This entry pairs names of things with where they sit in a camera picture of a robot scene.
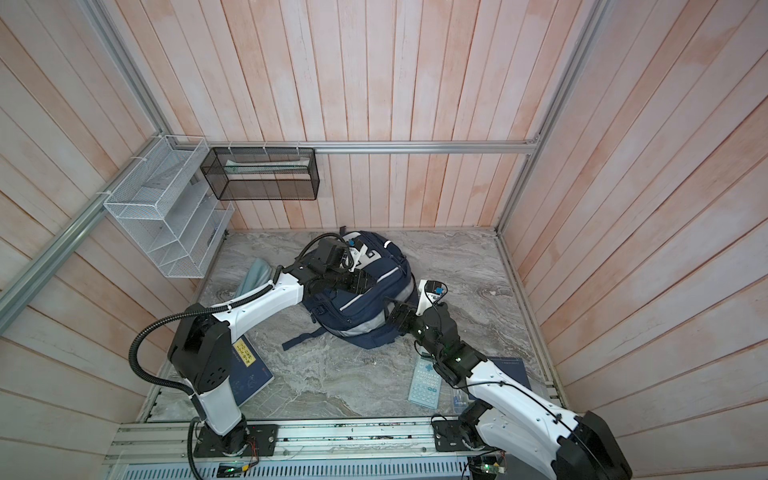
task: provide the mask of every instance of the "light blue cloth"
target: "light blue cloth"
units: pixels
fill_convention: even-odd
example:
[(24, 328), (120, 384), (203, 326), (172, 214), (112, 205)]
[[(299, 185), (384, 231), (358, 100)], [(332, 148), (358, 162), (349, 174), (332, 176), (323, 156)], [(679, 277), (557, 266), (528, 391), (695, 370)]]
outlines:
[(272, 276), (272, 267), (261, 258), (257, 258), (251, 265), (250, 270), (246, 274), (243, 282), (237, 287), (235, 296), (237, 298), (244, 293), (248, 293), (259, 285), (263, 285), (269, 281)]

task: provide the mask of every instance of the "pink wooden wall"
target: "pink wooden wall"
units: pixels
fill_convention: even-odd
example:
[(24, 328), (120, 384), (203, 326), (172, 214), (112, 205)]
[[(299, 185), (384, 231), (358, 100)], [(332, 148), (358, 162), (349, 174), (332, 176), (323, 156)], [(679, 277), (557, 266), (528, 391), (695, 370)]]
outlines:
[[(525, 140), (593, 0), (104, 0), (174, 133), (212, 141)], [(321, 155), (318, 201), (239, 229), (491, 226), (516, 154)]]
[[(0, 289), (153, 133), (76, 0), (0, 2)], [(89, 478), (149, 391), (131, 341), (194, 288), (103, 220), (0, 338), (0, 476)], [(149, 370), (172, 337), (142, 346)]]
[(638, 477), (768, 476), (767, 26), (765, 0), (618, 2), (504, 232)]

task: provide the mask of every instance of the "black wire mesh basket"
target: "black wire mesh basket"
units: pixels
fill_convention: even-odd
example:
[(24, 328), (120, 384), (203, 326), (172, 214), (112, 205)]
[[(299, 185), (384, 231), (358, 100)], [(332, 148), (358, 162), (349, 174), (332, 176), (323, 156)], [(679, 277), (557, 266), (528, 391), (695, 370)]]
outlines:
[(316, 200), (312, 148), (214, 147), (200, 166), (219, 200)]

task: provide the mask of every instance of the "metal extrusion rail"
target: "metal extrusion rail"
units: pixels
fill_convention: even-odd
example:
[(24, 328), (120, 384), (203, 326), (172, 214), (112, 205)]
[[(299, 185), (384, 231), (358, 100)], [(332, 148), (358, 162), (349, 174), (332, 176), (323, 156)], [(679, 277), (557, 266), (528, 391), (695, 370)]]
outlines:
[[(477, 452), (437, 452), (429, 417), (253, 421), (277, 424), (270, 461), (334, 458), (456, 457)], [(104, 457), (105, 465), (184, 462), (187, 422), (122, 425)], [(231, 458), (201, 458), (227, 462)]]
[(503, 232), (509, 224), (512, 212), (515, 210), (515, 206), (517, 206), (520, 200), (525, 185), (536, 167), (541, 152), (549, 141), (549, 137), (565, 108), (565, 104), (573, 94), (574, 87), (577, 84), (581, 73), (584, 71), (584, 66), (587, 63), (589, 54), (594, 50), (594, 45), (597, 43), (601, 27), (604, 25), (604, 21), (608, 18), (615, 3), (615, 0), (597, 0), (592, 6), (587, 23), (579, 35), (576, 50), (571, 56), (571, 60), (568, 62), (568, 67), (558, 85), (552, 105), (550, 105), (547, 110), (541, 130), (536, 135), (536, 150), (525, 158), (523, 168), (521, 169), (520, 174), (515, 181), (515, 185), (512, 188), (512, 192), (507, 199), (507, 203), (504, 206), (501, 219), (498, 223), (498, 231)]
[(532, 154), (537, 147), (534, 141), (248, 141), (209, 142), (209, 145), (312, 148), (316, 154)]

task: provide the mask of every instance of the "wire mesh organizer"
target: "wire mesh organizer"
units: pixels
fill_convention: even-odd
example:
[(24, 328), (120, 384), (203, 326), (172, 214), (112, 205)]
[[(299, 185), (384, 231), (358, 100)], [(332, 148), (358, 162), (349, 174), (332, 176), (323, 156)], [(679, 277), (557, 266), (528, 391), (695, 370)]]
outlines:
[(165, 276), (204, 277), (234, 212), (192, 178), (207, 152), (205, 140), (181, 150), (163, 137), (104, 202)]
[(219, 200), (316, 200), (312, 148), (215, 147), (200, 167)]

